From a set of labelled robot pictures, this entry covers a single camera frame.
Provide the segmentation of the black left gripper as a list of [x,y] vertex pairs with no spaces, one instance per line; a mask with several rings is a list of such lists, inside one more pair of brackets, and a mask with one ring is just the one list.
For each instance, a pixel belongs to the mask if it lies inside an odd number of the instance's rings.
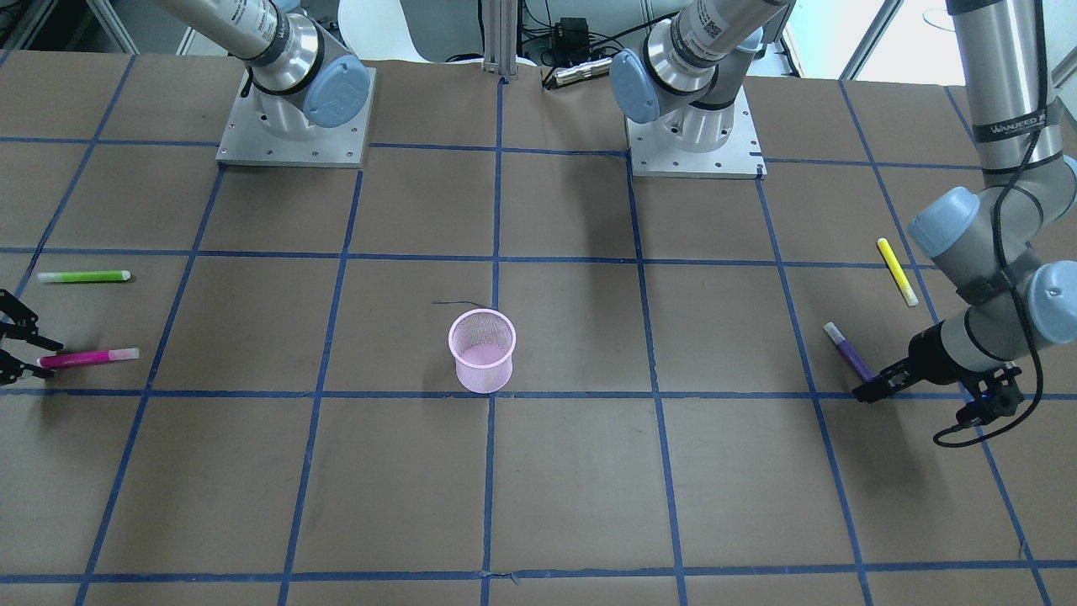
[[968,374],[968,369],[947,352],[942,341],[942,327],[943,325],[935,325],[917,334],[909,342],[905,360],[890,364],[873,379],[854,387],[852,396],[857,401],[875,403],[889,399],[919,382],[934,385],[959,383]]

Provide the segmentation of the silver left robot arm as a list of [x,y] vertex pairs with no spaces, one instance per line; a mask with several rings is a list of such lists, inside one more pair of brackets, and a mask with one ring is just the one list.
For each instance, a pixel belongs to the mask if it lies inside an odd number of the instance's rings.
[[[719,65],[777,15],[783,1],[693,1],[655,24],[612,62],[616,103],[653,123],[719,89]],[[959,382],[978,400],[1021,401],[1016,361],[1074,340],[1071,260],[1043,263],[1032,239],[1074,208],[1046,66],[1040,1],[949,1],[964,64],[974,149],[984,188],[938,197],[908,237],[957,288],[961,314],[915,335],[904,360],[854,389],[881,401],[919,382]]]

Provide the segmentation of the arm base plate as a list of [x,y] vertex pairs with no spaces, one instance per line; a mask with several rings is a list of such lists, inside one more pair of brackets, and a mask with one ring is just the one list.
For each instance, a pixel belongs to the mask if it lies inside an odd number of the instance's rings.
[[288,101],[258,91],[244,74],[220,135],[216,161],[242,167],[360,169],[373,104],[374,93],[369,91],[353,119],[322,128]]
[[634,177],[756,179],[768,173],[744,89],[735,103],[693,105],[647,124],[624,119]]

